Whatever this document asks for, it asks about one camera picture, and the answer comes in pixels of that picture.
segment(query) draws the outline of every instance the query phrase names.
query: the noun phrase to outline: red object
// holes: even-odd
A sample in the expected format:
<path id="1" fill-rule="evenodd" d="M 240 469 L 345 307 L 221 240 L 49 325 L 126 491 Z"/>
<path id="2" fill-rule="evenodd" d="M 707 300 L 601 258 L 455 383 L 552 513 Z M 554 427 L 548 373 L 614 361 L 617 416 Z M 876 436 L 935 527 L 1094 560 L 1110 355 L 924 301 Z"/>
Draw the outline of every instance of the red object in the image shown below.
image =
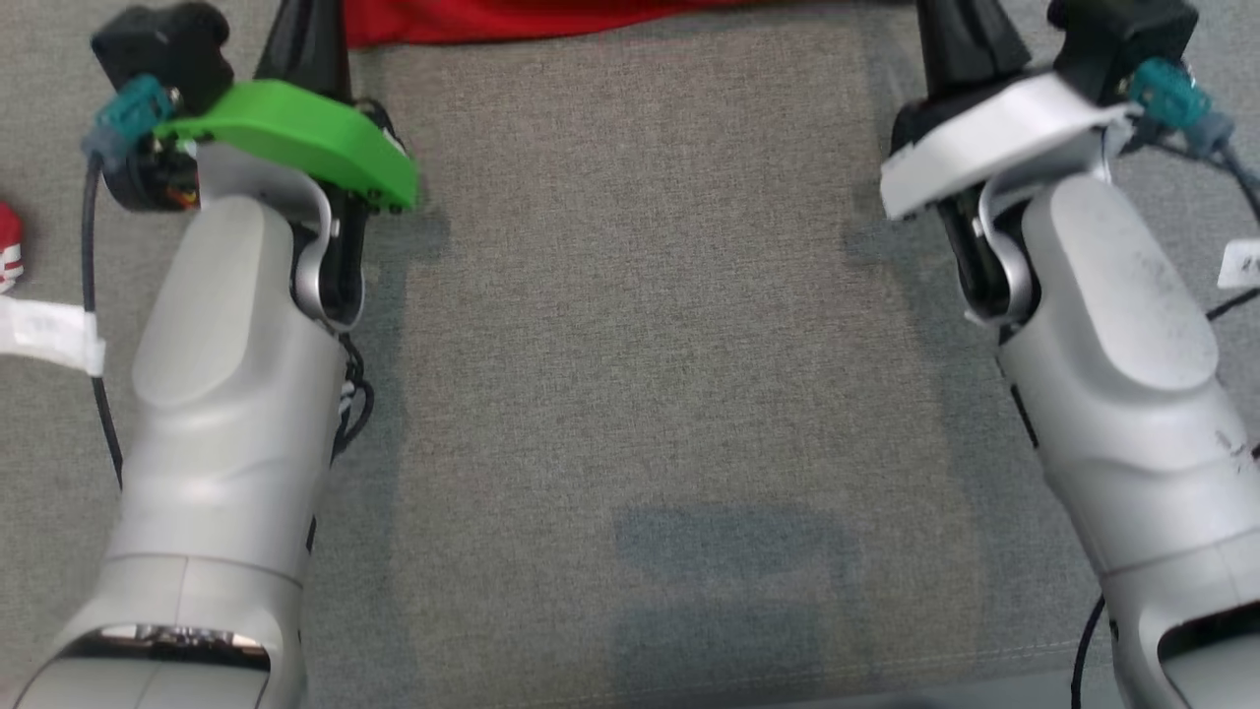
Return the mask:
<path id="1" fill-rule="evenodd" d="M 4 201 L 0 201 L 0 292 L 13 287 L 23 273 L 21 219 Z"/>
<path id="2" fill-rule="evenodd" d="M 346 0 L 350 47 L 586 34 L 748 0 Z"/>

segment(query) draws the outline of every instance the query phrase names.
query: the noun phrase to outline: wire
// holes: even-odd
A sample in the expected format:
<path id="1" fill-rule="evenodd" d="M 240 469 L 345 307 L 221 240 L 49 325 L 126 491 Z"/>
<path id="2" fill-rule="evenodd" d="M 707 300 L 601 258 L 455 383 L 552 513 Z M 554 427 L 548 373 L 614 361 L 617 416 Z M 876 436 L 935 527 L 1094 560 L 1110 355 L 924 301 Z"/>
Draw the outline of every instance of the wire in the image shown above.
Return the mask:
<path id="1" fill-rule="evenodd" d="M 1085 622 L 1085 631 L 1081 632 L 1081 642 L 1076 646 L 1076 662 L 1072 665 L 1072 709 L 1081 709 L 1081 683 L 1085 679 L 1085 656 L 1090 651 L 1090 641 L 1094 638 L 1094 630 L 1099 625 L 1099 618 L 1102 617 L 1102 608 L 1106 606 L 1106 599 L 1099 596 L 1097 603 L 1094 604 L 1094 611 L 1090 613 L 1090 620 Z"/>
<path id="2" fill-rule="evenodd" d="M 83 266 L 83 310 L 96 312 L 96 190 L 101 181 L 105 159 L 93 152 L 87 160 L 87 178 L 83 183 L 83 225 L 79 256 Z"/>
<path id="3" fill-rule="evenodd" d="M 1163 141 L 1153 141 L 1153 142 L 1147 142 L 1145 146 L 1154 147 L 1155 150 L 1159 150 L 1160 152 L 1164 152 L 1166 155 L 1172 155 L 1174 157 L 1179 157 L 1182 160 L 1186 160 L 1187 162 L 1196 162 L 1196 164 L 1200 164 L 1200 165 L 1206 165 L 1206 166 L 1208 166 L 1208 167 L 1211 167 L 1213 170 L 1217 170 L 1220 173 L 1227 174 L 1230 176 L 1236 176 L 1230 170 L 1228 165 L 1226 165 L 1221 160 L 1216 160 L 1216 159 L 1212 159 L 1212 157 L 1200 157 L 1198 155 L 1194 155 L 1193 152 L 1191 152 L 1189 150 L 1187 150 L 1186 147 L 1182 147 L 1179 145 L 1173 145 L 1171 142 L 1163 142 Z M 1247 184 L 1252 189 L 1260 189 L 1260 175 L 1256 175 L 1251 170 L 1245 170 L 1244 173 L 1245 173 L 1245 179 L 1246 179 Z"/>
<path id="4" fill-rule="evenodd" d="M 354 440 L 359 438 L 363 429 L 368 427 L 368 422 L 372 419 L 372 412 L 375 408 L 377 392 L 372 388 L 372 384 L 363 378 L 364 375 L 364 363 L 363 353 L 355 346 L 354 341 L 350 339 L 349 334 L 341 334 L 338 337 L 341 346 L 345 348 L 345 354 L 348 361 L 345 364 L 345 380 L 354 385 L 354 394 L 352 397 L 363 393 L 363 408 L 359 411 L 359 417 L 350 423 L 350 411 L 346 409 L 341 414 L 341 427 L 336 432 L 336 437 L 333 440 L 333 460 L 335 461 L 339 456 L 345 453 L 345 451 L 354 443 Z"/>
<path id="5" fill-rule="evenodd" d="M 1252 287 L 1251 290 L 1244 292 L 1242 295 L 1237 295 L 1235 297 L 1231 297 L 1231 298 L 1226 300 L 1225 302 L 1221 302 L 1216 307 L 1212 307 L 1211 310 L 1208 310 L 1207 311 L 1207 321 L 1210 321 L 1210 322 L 1215 321 L 1215 320 L 1220 319 L 1221 315 L 1225 315 L 1226 312 L 1228 312 L 1230 310 L 1232 310 L 1235 307 L 1239 307 L 1241 305 L 1246 305 L 1247 302 L 1251 302 L 1256 297 L 1260 297 L 1260 287 Z"/>
<path id="6" fill-rule="evenodd" d="M 1242 159 L 1234 150 L 1234 146 L 1228 142 L 1223 144 L 1220 150 L 1221 162 L 1225 167 L 1234 175 L 1237 180 L 1239 186 L 1242 188 L 1242 195 L 1247 198 L 1247 205 L 1251 207 L 1251 214 L 1255 215 L 1256 220 L 1260 220 L 1260 195 L 1251 185 L 1251 173 L 1242 166 Z"/>
<path id="7" fill-rule="evenodd" d="M 87 160 L 87 176 L 83 181 L 83 220 L 79 238 L 82 261 L 83 311 L 96 314 L 96 193 L 101 183 L 101 167 L 105 159 L 100 152 L 92 152 Z M 122 490 L 122 446 L 118 432 L 113 428 L 113 414 L 110 413 L 110 397 L 105 392 L 105 379 L 92 378 L 92 397 L 96 399 L 96 413 L 101 418 L 101 431 L 105 445 L 110 448 L 110 461 L 113 462 L 113 476 Z"/>
<path id="8" fill-rule="evenodd" d="M 1162 146 L 1162 149 L 1177 154 L 1177 150 L 1171 146 L 1164 145 Z M 1237 151 L 1235 151 L 1234 146 L 1230 145 L 1228 142 L 1222 144 L 1220 150 L 1217 150 L 1217 154 L 1221 156 L 1220 162 L 1216 162 L 1212 159 L 1206 159 L 1206 157 L 1202 159 L 1201 161 L 1205 164 L 1216 165 L 1234 176 L 1235 181 L 1237 181 L 1239 186 L 1242 189 L 1242 195 L 1246 198 L 1247 205 L 1251 207 L 1251 214 L 1256 218 L 1256 222 L 1260 222 L 1260 194 L 1256 194 L 1256 176 L 1250 170 L 1246 169 L 1246 166 L 1242 164 L 1242 159 L 1239 157 Z M 1187 152 L 1186 155 L 1191 159 L 1194 159 L 1193 155 L 1191 155 L 1189 152 Z M 1226 300 L 1225 302 L 1221 302 L 1216 307 L 1212 307 L 1211 310 L 1207 311 L 1207 320 L 1208 321 L 1217 320 L 1226 312 L 1241 305 L 1246 305 L 1247 302 L 1255 300 L 1256 297 L 1260 297 L 1260 287 L 1252 287 L 1251 290 L 1247 290 L 1241 295 L 1236 295 Z"/>

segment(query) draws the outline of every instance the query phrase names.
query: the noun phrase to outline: gray fabric surface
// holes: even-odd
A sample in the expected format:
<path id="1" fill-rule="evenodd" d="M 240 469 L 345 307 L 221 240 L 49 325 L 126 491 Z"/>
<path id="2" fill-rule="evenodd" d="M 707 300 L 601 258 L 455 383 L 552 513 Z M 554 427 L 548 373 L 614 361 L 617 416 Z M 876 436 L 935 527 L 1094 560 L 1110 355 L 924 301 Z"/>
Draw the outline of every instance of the gray fabric surface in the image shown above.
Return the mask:
<path id="1" fill-rule="evenodd" d="M 108 94 L 87 35 L 123 4 L 5 6 L 20 296 L 78 297 L 76 145 Z M 273 3 L 220 5 L 248 73 Z M 1260 160 L 1260 15 L 1201 5 L 1194 68 Z M 1048 57 L 1042 3 L 1008 6 Z M 853 0 L 357 58 L 430 199 L 372 232 L 378 412 L 320 519 L 312 706 L 722 705 L 1070 666 L 1090 572 L 939 224 L 881 220 L 917 52 L 910 4 Z M 1217 300 L 1221 248 L 1254 233 L 1234 188 L 1159 156 L 1120 175 Z M 102 207 L 123 440 L 181 223 Z M 1252 429 L 1256 322 L 1220 327 Z M 89 592 L 116 492 L 84 379 L 5 361 L 0 390 L 5 683 Z"/>

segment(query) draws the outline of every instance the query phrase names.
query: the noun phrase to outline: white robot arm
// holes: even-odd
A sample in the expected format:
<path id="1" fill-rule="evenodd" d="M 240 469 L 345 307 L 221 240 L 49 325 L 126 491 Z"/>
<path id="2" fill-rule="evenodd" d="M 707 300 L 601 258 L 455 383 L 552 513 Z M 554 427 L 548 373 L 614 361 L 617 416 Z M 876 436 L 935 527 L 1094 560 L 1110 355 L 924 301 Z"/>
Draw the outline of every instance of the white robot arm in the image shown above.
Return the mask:
<path id="1" fill-rule="evenodd" d="M 1000 6 L 921 1 L 929 83 L 945 98 L 903 112 L 885 204 L 892 218 L 929 204 L 945 217 L 970 314 L 1000 332 L 998 361 L 1102 586 L 1125 701 L 1250 706 L 1260 698 L 1260 468 L 1216 379 L 1207 317 L 1111 184 L 1108 162 L 1142 110 L 1099 81 L 1128 78 L 1148 58 L 1179 60 L 1197 15 L 1179 1 L 1087 3 L 1056 8 L 1070 34 L 1056 71 L 1013 60 L 959 82 L 942 76 L 948 62 L 932 69 L 950 15 Z M 1080 39 L 1108 5 L 1110 28 L 1124 13 L 1144 23 L 1145 54 L 1124 33 Z M 989 37 L 959 40 L 1018 40 L 1009 21 L 988 26 Z M 1109 57 L 1131 67 L 1115 72 Z"/>
<path id="2" fill-rule="evenodd" d="M 282 3 L 256 78 L 270 82 L 262 86 L 268 96 L 300 89 L 302 101 L 341 116 L 360 131 L 357 149 L 384 151 L 392 160 L 384 164 L 402 175 L 401 191 L 408 181 L 415 189 L 415 166 L 401 155 L 383 108 L 350 99 L 339 0 Z M 136 354 L 139 421 L 120 468 L 120 519 L 100 582 L 34 675 L 0 696 L 5 709 L 292 709 L 305 695 L 302 586 L 326 474 L 359 428 L 349 427 L 355 394 L 370 393 L 346 332 L 363 303 L 359 249 L 370 199 L 382 194 L 359 194 L 336 175 L 318 181 L 204 132 L 179 145 L 188 155 L 176 154 L 174 139 L 158 150 L 149 132 L 156 122 L 140 123 L 140 141 L 115 140 L 134 121 L 149 120 L 149 106 L 176 96 L 166 93 L 171 86 L 183 88 L 178 96 L 189 106 L 208 107 L 203 93 L 226 96 L 231 69 L 218 55 L 226 39 L 222 15 L 195 3 L 127 10 L 93 38 L 111 79 L 126 86 L 120 99 L 134 82 L 163 93 L 123 101 L 126 110 L 105 118 L 108 140 L 88 141 L 105 157 L 93 152 L 89 169 L 84 282 L 92 281 L 96 167 L 103 165 L 125 207 L 195 200 L 200 210 Z M 111 42 L 123 50 L 112 52 Z M 131 67 L 105 58 L 144 59 L 146 49 L 186 52 L 181 59 L 195 60 Z M 178 73 L 189 68 L 192 74 Z M 164 76 L 168 69 L 174 73 Z M 251 97 L 234 96 L 237 105 Z M 242 122 L 275 120 L 287 135 L 286 108 L 263 103 L 261 118 Z M 318 145 L 321 164 L 330 164 L 326 145 L 335 137 Z M 110 152 L 118 144 L 126 154 Z M 192 157 L 197 179 L 189 181 L 181 170 Z M 183 190 L 189 185 L 194 194 Z M 94 322 L 89 285 L 84 300 L 84 319 Z M 68 306 L 57 307 L 49 311 L 66 317 Z M 87 340 L 96 344 L 94 331 Z M 78 364 L 66 351 L 21 353 Z M 100 356 L 88 360 L 96 361 L 83 369 L 98 377 Z M 112 440 L 112 426 L 106 432 Z"/>

